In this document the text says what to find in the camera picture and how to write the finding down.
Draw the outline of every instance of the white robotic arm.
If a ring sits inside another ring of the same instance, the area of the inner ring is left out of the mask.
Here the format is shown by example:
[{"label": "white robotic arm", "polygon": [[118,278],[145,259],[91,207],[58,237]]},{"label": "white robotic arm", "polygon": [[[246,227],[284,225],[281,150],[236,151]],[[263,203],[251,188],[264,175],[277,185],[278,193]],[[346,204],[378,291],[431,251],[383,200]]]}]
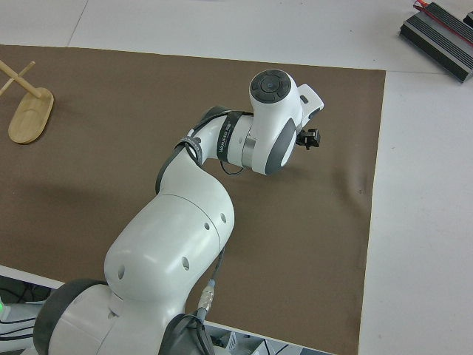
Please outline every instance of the white robotic arm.
[{"label": "white robotic arm", "polygon": [[[302,127],[324,106],[309,86],[298,88],[280,70],[258,74],[250,97],[254,115],[215,107],[177,145],[158,175],[157,196],[106,255],[108,285],[76,280],[50,297],[33,333],[39,355],[222,351],[203,349],[201,339],[200,347],[191,344],[181,327],[186,317],[198,326],[195,315],[183,314],[188,294],[234,227],[228,193],[201,165],[216,158],[273,174],[287,163],[296,143],[318,146],[318,132]],[[206,311],[212,285],[200,305]]]}]

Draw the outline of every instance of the brown mat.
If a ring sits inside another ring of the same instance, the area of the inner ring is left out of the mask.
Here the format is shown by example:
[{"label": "brown mat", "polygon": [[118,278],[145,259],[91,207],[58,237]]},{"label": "brown mat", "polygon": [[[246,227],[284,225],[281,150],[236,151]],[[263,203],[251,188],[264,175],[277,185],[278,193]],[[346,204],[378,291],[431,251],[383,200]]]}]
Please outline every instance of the brown mat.
[{"label": "brown mat", "polygon": [[26,146],[7,135],[23,89],[0,98],[0,263],[62,281],[103,279],[107,249],[204,110],[251,110],[250,80],[271,67],[311,85],[325,102],[308,127],[320,148],[298,147],[271,177],[205,165],[236,218],[208,319],[357,353],[384,72],[73,48],[0,46],[0,58],[15,70],[36,61],[26,79],[55,95]]}]

